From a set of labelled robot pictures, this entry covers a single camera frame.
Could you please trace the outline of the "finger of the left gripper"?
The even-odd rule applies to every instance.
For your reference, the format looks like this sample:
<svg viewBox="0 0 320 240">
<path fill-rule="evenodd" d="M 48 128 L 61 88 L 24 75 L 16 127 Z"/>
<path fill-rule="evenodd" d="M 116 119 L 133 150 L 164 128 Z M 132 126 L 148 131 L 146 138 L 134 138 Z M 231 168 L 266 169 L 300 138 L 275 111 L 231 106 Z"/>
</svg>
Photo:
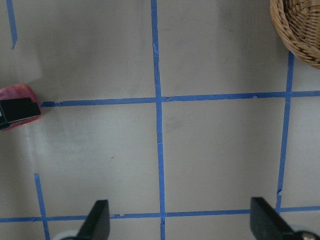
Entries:
<svg viewBox="0 0 320 240">
<path fill-rule="evenodd" d="M 30 97 L 3 99 L 0 101 L 0 129 L 13 128 L 14 124 L 21 126 L 27 120 L 42 115 L 38 103 Z"/>
</svg>

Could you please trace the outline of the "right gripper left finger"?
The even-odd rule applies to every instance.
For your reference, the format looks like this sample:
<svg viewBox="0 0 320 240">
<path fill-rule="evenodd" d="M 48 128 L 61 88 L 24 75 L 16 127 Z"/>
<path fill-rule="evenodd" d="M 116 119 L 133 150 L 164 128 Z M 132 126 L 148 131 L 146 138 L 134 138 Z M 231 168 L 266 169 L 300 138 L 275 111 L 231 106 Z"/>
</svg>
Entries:
<svg viewBox="0 0 320 240">
<path fill-rule="evenodd" d="M 110 235 L 108 200 L 97 200 L 77 233 L 76 240 L 107 240 Z"/>
</svg>

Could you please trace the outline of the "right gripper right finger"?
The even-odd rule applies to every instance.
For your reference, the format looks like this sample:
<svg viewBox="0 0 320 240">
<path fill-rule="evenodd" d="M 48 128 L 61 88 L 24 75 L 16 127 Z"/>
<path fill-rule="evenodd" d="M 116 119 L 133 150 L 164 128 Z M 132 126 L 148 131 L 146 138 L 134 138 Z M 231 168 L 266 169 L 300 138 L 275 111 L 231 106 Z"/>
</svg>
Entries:
<svg viewBox="0 0 320 240">
<path fill-rule="evenodd" d="M 294 231 L 263 197 L 250 199 L 250 230 L 256 240 L 299 240 Z"/>
</svg>

